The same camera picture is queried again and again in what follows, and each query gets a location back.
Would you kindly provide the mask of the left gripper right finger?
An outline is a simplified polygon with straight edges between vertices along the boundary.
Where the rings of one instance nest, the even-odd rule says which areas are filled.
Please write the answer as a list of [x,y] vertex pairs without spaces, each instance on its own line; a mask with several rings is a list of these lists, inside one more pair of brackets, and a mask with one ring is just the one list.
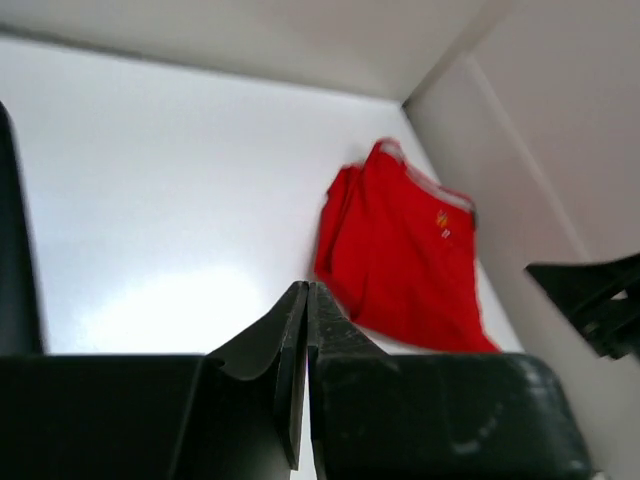
[[307,301],[311,443],[320,479],[400,477],[398,359],[341,313],[326,286]]

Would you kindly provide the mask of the red polo shirt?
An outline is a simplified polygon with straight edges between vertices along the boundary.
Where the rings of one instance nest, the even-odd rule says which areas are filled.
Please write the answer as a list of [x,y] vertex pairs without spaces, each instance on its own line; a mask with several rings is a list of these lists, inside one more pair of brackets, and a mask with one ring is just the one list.
[[382,138],[328,188],[314,272],[361,327],[428,350],[495,353],[479,305],[475,235],[471,198]]

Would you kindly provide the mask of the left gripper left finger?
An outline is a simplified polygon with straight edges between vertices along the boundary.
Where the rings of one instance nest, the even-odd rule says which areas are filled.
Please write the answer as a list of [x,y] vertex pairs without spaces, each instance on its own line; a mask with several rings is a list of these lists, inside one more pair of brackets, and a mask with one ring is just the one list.
[[207,356],[204,468],[296,470],[308,284],[292,283],[259,320]]

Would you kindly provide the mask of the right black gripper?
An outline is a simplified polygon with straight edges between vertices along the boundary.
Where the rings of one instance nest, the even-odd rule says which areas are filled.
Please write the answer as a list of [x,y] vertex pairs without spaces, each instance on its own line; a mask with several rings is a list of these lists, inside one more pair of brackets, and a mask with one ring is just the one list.
[[639,355],[639,255],[525,271],[600,357]]

